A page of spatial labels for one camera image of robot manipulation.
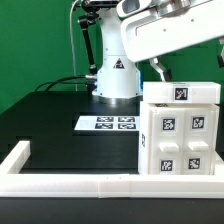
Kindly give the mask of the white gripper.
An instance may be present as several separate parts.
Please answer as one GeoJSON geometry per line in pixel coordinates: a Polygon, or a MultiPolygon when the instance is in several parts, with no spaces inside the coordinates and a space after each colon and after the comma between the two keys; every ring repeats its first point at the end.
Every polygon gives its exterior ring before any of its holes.
{"type": "Polygon", "coordinates": [[[158,56],[220,38],[218,65],[224,68],[224,0],[154,0],[157,14],[142,12],[123,18],[121,37],[133,62],[150,59],[162,82],[172,80],[158,56]]]}

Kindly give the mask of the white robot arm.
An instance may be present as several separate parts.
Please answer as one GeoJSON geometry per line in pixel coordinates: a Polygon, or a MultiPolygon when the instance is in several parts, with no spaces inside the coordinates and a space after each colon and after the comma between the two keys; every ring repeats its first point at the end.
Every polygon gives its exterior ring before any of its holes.
{"type": "Polygon", "coordinates": [[[142,95],[135,64],[224,36],[224,0],[116,0],[99,7],[103,64],[93,94],[112,104],[142,95]]]}

